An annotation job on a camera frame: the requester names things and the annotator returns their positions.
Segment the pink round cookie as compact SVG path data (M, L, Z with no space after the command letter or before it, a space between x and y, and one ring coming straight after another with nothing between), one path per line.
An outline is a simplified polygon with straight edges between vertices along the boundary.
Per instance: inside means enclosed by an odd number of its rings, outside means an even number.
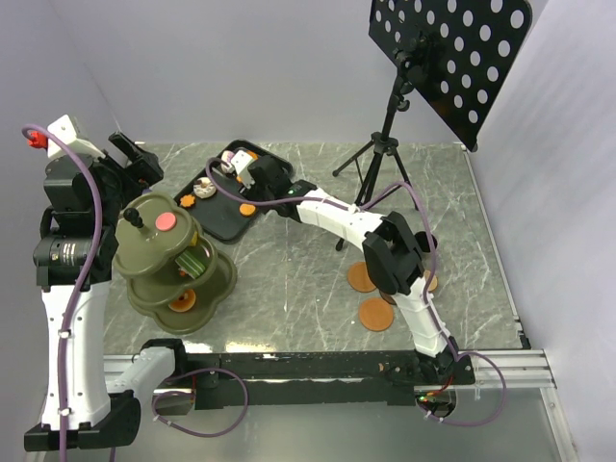
M172 230L177 224L177 217L172 212L164 212L155 219L155 226L159 231L167 232Z

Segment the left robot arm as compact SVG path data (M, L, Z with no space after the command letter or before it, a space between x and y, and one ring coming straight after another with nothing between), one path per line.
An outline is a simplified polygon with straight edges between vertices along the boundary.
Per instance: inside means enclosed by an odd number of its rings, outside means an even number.
M88 140L61 138L27 124L23 136L50 156L44 191L49 206L40 221L33 260L49 337L49 374L42 416L24 435L28 452L116 449L134 442L142 408L163 382L177 387L190 375L180 340L154 340L108 387L104 371L104 311L117 250L121 210L164 173L155 154L121 132L110 142L125 156L119 162Z

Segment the orange donut front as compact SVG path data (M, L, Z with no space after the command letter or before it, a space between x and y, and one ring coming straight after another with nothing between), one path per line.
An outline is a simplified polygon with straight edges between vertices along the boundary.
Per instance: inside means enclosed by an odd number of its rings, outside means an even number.
M168 308L175 313L186 313L196 304L196 293L192 289L186 290L177 299L173 300Z

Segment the chocolate sprinkle donut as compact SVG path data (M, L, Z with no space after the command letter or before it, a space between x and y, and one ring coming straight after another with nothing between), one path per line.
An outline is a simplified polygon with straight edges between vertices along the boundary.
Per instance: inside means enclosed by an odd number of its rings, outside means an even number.
M193 183L193 194L200 199L208 199L213 197L217 188L208 177L199 177Z

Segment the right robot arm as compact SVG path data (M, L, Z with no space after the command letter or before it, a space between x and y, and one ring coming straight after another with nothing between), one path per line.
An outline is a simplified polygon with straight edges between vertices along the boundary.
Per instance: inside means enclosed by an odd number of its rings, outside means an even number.
M471 385L473 363L457 359L457 345L440 320L424 277L425 255L433 256L434 240L411 231L405 218L365 211L341 201L304 180L293 182L271 157L249 157L248 197L259 207L284 218L314 225L357 247L368 277L400 310L414 342L415 358L407 368L410 380L423 385Z

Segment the purple frosted donut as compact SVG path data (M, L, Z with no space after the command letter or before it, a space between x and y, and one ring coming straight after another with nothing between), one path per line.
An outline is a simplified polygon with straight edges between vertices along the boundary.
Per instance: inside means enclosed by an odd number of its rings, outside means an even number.
M220 155L221 164L220 168L224 171L233 171L234 166L232 164L232 159L235 156L235 152L232 150L224 150Z

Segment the orange round cookie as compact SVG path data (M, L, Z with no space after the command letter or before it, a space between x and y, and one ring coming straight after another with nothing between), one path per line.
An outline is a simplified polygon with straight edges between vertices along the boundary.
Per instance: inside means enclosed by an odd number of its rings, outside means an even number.
M254 205L242 203L239 207L239 212L243 217L248 218L252 217L257 212L257 209Z

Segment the green layered cake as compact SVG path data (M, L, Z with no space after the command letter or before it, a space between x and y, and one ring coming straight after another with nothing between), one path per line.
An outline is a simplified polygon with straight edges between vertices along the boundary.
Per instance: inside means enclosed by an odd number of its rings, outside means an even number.
M197 279L206 270L206 263L201 257L190 249L186 249L179 253L174 262L178 266L178 269L192 279Z

